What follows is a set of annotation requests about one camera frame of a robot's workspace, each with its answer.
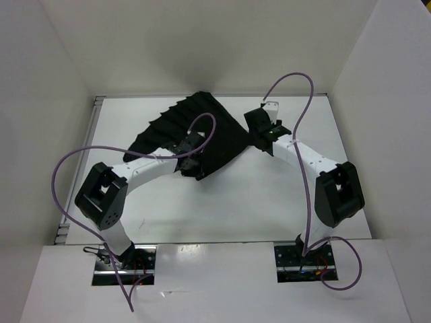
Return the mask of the black pleated skirt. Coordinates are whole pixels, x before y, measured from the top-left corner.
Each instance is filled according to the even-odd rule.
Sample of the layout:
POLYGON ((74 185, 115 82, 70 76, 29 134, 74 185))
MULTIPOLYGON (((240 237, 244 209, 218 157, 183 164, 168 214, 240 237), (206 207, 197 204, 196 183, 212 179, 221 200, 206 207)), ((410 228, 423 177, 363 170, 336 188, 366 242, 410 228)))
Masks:
POLYGON ((168 143, 180 143, 191 132, 201 133, 205 139, 213 135, 202 149, 201 167, 205 178, 251 144, 249 133, 209 92, 196 92, 150 121, 128 150, 151 154, 168 143))

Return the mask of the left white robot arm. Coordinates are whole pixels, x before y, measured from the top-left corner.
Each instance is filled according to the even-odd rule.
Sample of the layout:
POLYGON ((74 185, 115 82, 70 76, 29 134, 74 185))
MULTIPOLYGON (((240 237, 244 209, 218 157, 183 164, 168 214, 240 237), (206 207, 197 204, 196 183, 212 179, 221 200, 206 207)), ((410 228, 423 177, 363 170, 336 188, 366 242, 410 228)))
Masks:
POLYGON ((100 162, 92 167, 78 191, 75 205, 107 243, 110 261, 116 267, 128 268, 138 257, 135 244, 121 223, 127 195, 160 176, 197 166, 201 152, 188 154, 204 142, 201 133, 191 132, 180 143, 157 148, 150 158, 139 157, 115 166, 100 162))

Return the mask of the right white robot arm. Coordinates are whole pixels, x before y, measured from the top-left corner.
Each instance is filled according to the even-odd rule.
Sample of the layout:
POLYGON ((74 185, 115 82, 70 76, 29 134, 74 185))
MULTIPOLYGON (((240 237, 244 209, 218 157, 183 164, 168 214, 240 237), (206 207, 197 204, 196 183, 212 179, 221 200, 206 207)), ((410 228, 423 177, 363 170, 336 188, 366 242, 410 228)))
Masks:
POLYGON ((306 229, 296 238, 295 256, 311 264, 319 248, 342 221, 364 208, 365 200, 357 169, 349 161, 339 163, 325 157, 297 138, 273 117, 277 110, 260 107, 244 114, 256 148, 287 162, 300 171, 306 193, 306 229))

